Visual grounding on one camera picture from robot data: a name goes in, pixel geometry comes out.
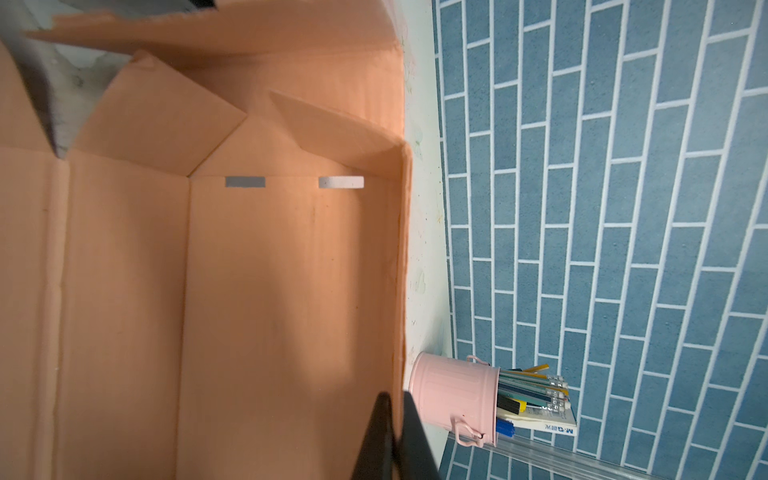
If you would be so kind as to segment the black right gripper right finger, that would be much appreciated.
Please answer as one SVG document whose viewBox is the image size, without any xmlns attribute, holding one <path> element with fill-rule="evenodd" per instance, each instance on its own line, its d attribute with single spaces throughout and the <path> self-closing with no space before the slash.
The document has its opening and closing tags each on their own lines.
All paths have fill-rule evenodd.
<svg viewBox="0 0 768 480">
<path fill-rule="evenodd" d="M 403 394 L 403 424 L 396 443 L 399 476 L 403 480 L 440 480 L 417 407 L 410 392 Z"/>
</svg>

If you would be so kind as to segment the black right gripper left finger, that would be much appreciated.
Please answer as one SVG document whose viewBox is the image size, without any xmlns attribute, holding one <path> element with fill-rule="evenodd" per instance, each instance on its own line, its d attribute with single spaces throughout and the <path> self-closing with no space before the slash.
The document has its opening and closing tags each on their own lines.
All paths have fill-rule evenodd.
<svg viewBox="0 0 768 480">
<path fill-rule="evenodd" d="M 391 480 L 393 451 L 392 401 L 388 393 L 381 392 L 376 398 L 351 479 Z"/>
</svg>

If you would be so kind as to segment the peach cardboard paper box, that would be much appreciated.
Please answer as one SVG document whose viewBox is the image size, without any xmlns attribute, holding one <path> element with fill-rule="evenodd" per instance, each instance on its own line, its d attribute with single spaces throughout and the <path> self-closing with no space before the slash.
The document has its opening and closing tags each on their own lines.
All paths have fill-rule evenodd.
<svg viewBox="0 0 768 480">
<path fill-rule="evenodd" d="M 412 153 L 382 1 L 36 38 L 124 53 L 64 158 L 1 54 L 1 475 L 349 479 L 402 421 Z"/>
</svg>

